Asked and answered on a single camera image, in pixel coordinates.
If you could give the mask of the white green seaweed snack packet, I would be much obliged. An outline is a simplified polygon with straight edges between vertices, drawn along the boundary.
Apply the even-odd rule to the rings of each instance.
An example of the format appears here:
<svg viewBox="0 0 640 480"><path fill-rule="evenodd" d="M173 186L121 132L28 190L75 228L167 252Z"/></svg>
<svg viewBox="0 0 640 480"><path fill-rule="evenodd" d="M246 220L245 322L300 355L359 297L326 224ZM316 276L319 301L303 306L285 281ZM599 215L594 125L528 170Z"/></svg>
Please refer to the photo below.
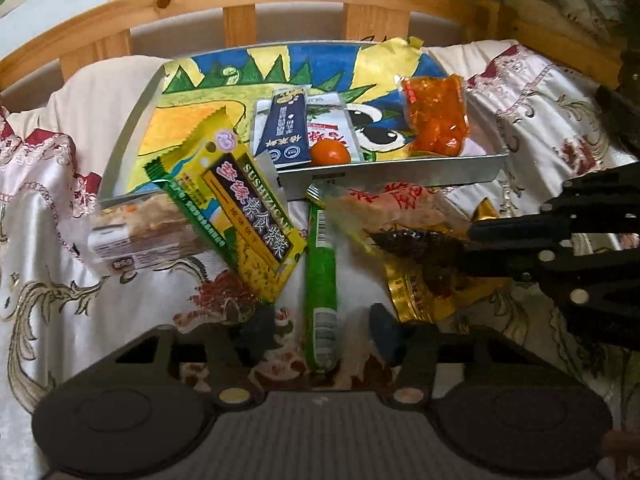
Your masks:
<svg viewBox="0 0 640 480"><path fill-rule="evenodd" d="M250 135L250 151L253 156L258 155L258 146L262 140L270 106L270 99L258 100L255 103ZM363 154L350 119L347 103L338 92L308 96L307 131L311 148L322 139L332 139L344 145L352 162L363 162Z"/></svg>

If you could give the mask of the small orange mandarin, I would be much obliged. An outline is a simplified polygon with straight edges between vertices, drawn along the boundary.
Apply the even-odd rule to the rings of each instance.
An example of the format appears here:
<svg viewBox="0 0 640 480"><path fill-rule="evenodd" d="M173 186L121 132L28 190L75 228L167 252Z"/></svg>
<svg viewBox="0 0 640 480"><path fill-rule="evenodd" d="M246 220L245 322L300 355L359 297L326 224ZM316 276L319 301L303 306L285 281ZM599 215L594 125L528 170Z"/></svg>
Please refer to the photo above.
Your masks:
<svg viewBox="0 0 640 480"><path fill-rule="evenodd" d="M346 146L333 139L317 141L310 148L309 154L314 166L345 165L352 161Z"/></svg>

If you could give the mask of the silver tray with dinosaur drawing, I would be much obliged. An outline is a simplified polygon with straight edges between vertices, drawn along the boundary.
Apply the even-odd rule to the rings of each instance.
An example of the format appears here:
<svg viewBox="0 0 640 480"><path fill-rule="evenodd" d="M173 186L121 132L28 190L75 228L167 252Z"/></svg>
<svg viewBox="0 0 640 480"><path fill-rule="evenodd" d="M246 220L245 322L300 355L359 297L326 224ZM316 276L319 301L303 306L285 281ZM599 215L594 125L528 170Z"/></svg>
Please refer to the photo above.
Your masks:
<svg viewBox="0 0 640 480"><path fill-rule="evenodd" d="M163 64L122 128L102 200L151 192L146 165L217 110L292 200L314 181L488 182L508 156L454 71L415 41L268 44Z"/></svg>

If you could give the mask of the clear red-print peanut snack bag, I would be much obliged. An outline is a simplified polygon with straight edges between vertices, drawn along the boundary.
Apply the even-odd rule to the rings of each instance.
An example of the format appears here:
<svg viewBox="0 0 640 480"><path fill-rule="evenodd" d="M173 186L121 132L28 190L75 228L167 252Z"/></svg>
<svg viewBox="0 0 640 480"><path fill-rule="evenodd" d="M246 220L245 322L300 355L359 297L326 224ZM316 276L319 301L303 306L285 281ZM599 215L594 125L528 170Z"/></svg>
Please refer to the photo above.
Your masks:
<svg viewBox="0 0 640 480"><path fill-rule="evenodd" d="M439 190L392 182L382 191L359 191L335 184L318 186L326 220L353 242L369 249L372 235L396 231L436 231L466 240L470 222Z"/></svg>

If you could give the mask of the blue calcium milk powder sachet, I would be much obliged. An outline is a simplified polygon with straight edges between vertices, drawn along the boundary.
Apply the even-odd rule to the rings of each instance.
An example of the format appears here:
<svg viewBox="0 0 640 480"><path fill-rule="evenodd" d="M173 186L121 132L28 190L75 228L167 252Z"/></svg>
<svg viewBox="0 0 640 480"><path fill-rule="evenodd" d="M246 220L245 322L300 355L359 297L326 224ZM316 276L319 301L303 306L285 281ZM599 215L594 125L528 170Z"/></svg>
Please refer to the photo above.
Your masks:
<svg viewBox="0 0 640 480"><path fill-rule="evenodd" d="M311 162L307 131L307 89L278 89L271 97L258 155L266 153L277 168L304 166Z"/></svg>

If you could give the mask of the green sausage stick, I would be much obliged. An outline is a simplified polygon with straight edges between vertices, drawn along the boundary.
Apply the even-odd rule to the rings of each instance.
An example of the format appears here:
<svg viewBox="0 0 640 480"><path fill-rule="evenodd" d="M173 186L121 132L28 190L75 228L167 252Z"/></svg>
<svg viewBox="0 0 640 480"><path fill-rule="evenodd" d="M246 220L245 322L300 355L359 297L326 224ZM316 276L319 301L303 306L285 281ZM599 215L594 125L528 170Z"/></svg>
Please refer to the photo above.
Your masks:
<svg viewBox="0 0 640 480"><path fill-rule="evenodd" d="M320 184L307 188L308 236L305 260L305 353L309 368L318 374L336 367L338 307L335 240L326 218L326 193Z"/></svg>

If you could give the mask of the clear nut bar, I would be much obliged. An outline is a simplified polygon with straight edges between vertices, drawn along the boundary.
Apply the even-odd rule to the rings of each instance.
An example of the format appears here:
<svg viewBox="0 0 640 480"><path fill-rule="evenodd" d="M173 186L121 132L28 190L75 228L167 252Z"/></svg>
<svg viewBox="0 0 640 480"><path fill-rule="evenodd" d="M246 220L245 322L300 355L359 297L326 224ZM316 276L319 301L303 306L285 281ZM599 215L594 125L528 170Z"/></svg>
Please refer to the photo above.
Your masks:
<svg viewBox="0 0 640 480"><path fill-rule="evenodd" d="M88 258L105 274L124 274L206 252L194 226L162 192L137 195L91 217Z"/></svg>

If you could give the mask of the cream cushion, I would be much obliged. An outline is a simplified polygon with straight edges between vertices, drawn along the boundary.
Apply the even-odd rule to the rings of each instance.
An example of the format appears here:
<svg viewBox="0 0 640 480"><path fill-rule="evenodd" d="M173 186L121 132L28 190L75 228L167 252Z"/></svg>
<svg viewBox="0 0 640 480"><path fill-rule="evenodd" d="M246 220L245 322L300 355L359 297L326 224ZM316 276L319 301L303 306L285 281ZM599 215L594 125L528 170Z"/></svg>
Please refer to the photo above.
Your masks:
<svg viewBox="0 0 640 480"><path fill-rule="evenodd" d="M134 104L165 61L112 58L89 65L50 96L44 107L1 112L1 193L54 180L98 192L101 177Z"/></svg>

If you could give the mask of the orange jelly snack bag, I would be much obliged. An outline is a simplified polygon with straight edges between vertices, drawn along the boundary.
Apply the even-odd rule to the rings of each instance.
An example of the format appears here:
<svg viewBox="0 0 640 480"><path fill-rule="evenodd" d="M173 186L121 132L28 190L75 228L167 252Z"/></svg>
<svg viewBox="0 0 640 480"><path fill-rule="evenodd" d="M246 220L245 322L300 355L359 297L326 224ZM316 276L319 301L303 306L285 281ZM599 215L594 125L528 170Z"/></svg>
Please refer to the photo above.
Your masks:
<svg viewBox="0 0 640 480"><path fill-rule="evenodd" d="M459 156L470 134L463 79L458 75L404 78L399 92L413 135L409 153Z"/></svg>

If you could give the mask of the floral satin sofa cover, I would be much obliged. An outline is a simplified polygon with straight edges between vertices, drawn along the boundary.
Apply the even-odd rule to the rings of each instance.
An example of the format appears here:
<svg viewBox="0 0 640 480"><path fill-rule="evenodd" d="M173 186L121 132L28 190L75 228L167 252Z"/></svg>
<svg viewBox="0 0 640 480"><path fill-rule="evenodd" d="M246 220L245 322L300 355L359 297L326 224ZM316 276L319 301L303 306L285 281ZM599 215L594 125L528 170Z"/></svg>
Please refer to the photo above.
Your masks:
<svg viewBox="0 0 640 480"><path fill-rule="evenodd" d="M425 49L437 61L480 83L472 96L490 119L506 126L513 153L497 182L445 191L457 210L472 214L485 197L506 216L537 212L562 181L589 170L629 164L605 140L592 96L594 84L553 65L513 40ZM180 328L199 306L201 285L224 270L214 252L122 278L94 274L79 255L96 193L35 182L1 193L1 479L40 479L48 467L32 438L32 409L52 388L157 325ZM377 261L341 240L337 248L344 353L329 388L372 389L389 384L389 368L369 335L371 304L393 312ZM270 349L250 372L267 390L314 388L305 370L302 291L304 264L274 308ZM639 352L587 346L568 332L560 311L537 286L511 285L442 328L491 326L608 402L614 424L639 432Z"/></svg>

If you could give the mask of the gold foil snack bag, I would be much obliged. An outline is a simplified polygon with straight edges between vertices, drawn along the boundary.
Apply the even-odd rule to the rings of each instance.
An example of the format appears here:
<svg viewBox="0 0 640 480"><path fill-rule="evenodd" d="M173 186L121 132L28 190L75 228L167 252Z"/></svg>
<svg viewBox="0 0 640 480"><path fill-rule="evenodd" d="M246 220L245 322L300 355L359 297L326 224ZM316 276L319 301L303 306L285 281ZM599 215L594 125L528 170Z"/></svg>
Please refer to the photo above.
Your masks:
<svg viewBox="0 0 640 480"><path fill-rule="evenodd" d="M390 299L401 323L437 323L491 296L506 278L478 278L462 271L461 249L470 222L434 196L366 229L383 259Z"/></svg>

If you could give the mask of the yellow green sushi seaweed packet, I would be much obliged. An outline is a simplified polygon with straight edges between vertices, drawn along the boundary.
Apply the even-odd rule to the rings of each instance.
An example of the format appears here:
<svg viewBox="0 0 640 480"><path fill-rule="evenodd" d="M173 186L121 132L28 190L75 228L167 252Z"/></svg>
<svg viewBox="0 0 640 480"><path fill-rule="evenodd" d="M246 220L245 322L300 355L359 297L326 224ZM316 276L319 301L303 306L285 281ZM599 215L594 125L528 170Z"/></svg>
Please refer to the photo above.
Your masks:
<svg viewBox="0 0 640 480"><path fill-rule="evenodd" d="M256 296L278 299L306 242L224 108L144 171Z"/></svg>

